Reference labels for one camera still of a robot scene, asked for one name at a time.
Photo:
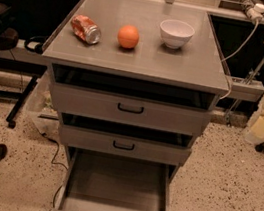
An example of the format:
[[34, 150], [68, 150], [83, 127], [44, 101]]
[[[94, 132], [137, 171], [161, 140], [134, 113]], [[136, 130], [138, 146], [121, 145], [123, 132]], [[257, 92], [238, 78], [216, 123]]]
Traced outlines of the orange fruit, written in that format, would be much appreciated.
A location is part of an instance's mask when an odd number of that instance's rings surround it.
[[133, 25], [125, 25], [119, 29], [117, 38], [121, 47], [125, 49], [133, 49], [137, 46], [139, 38], [139, 32], [137, 27]]

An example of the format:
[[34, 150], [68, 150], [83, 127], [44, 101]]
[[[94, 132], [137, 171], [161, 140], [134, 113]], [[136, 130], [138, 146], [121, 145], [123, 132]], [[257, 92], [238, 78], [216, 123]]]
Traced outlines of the grey drawer cabinet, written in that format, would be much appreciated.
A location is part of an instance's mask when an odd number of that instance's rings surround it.
[[[211, 115], [217, 101], [228, 92], [211, 22], [204, 9], [157, 0], [80, 0], [72, 14], [88, 15], [101, 29], [102, 37], [97, 44], [87, 45], [73, 34], [69, 20], [62, 22], [48, 39], [43, 54], [49, 62], [50, 93], [54, 64], [212, 94]], [[169, 48], [161, 40], [160, 25], [167, 19], [183, 21], [195, 30], [193, 37], [180, 49]], [[140, 40], [133, 49], [121, 47], [117, 40], [119, 29], [125, 25], [138, 29]], [[73, 152], [82, 149], [61, 144], [66, 148], [68, 160]], [[159, 163], [167, 166], [169, 175], [184, 164]]]

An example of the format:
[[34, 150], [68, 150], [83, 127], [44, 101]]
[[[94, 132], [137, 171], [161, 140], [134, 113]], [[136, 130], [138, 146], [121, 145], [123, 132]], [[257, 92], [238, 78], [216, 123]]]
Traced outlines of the grey open bottom drawer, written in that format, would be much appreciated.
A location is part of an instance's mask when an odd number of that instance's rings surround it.
[[168, 168], [78, 149], [50, 211], [169, 211]]

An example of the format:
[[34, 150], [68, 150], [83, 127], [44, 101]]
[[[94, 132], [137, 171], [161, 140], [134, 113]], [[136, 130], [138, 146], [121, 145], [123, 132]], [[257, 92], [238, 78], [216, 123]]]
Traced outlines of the grey top drawer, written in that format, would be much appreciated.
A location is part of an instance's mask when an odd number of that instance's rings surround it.
[[189, 135], [211, 118], [212, 94], [61, 64], [52, 70], [52, 104], [62, 113]]

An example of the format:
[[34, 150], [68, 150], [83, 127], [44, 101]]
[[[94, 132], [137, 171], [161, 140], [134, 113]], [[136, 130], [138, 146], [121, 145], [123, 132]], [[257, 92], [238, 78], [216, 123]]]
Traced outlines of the grey middle drawer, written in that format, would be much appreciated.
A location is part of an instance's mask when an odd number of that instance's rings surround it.
[[76, 148], [154, 161], [182, 164], [191, 154], [187, 134], [63, 113], [60, 140]]

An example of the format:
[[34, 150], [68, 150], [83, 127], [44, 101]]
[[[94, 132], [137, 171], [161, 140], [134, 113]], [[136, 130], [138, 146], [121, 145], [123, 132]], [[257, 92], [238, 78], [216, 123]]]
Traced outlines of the white power strip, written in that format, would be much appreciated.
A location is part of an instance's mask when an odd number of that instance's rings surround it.
[[242, 10], [250, 20], [262, 20], [264, 4], [254, 3], [251, 0], [239, 0]]

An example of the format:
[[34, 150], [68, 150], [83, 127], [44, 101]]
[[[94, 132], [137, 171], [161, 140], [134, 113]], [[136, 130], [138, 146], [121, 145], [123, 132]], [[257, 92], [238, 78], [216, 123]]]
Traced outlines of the white bowl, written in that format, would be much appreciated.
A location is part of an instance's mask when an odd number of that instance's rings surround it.
[[190, 24], [180, 20], [164, 20], [160, 24], [160, 37], [163, 43], [171, 49], [180, 49], [194, 35], [195, 30]]

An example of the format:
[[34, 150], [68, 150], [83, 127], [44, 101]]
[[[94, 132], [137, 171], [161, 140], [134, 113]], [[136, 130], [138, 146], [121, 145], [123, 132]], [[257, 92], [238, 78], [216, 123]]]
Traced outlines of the crushed orange soda can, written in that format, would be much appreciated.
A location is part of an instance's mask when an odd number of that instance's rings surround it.
[[101, 30], [88, 16], [76, 15], [72, 18], [70, 25], [74, 34], [86, 44], [97, 44], [102, 37]]

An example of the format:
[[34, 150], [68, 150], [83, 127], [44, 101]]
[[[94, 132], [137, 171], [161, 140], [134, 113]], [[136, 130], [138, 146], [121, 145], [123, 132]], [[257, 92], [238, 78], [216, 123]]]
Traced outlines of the black headphones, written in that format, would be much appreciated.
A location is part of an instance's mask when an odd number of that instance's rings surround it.
[[38, 55], [43, 54], [43, 44], [47, 41], [46, 36], [33, 36], [24, 41], [24, 48], [27, 51], [37, 53]]

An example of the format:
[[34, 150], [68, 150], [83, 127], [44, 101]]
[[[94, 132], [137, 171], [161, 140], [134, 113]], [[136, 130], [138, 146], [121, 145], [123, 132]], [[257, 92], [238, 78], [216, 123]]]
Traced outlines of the dark bag on shelf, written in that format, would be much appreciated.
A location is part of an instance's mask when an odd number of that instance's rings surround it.
[[7, 28], [0, 34], [0, 51], [12, 50], [18, 45], [19, 34], [12, 28]]

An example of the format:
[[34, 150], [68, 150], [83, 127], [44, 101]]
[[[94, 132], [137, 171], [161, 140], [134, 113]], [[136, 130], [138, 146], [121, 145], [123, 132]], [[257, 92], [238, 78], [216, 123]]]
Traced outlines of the black stand leg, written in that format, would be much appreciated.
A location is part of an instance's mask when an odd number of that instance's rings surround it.
[[9, 115], [7, 115], [6, 118], [6, 122], [8, 123], [8, 127], [10, 129], [16, 127], [15, 116], [18, 114], [18, 111], [21, 109], [21, 106], [24, 104], [25, 99], [27, 99], [28, 95], [31, 94], [36, 83], [37, 83], [37, 77], [32, 76], [27, 84], [27, 87], [25, 87], [25, 89], [21, 93], [7, 91], [7, 90], [5, 91], [0, 90], [0, 99], [6, 98], [16, 101], [16, 104], [14, 104], [13, 109], [11, 109], [11, 112], [9, 113]]

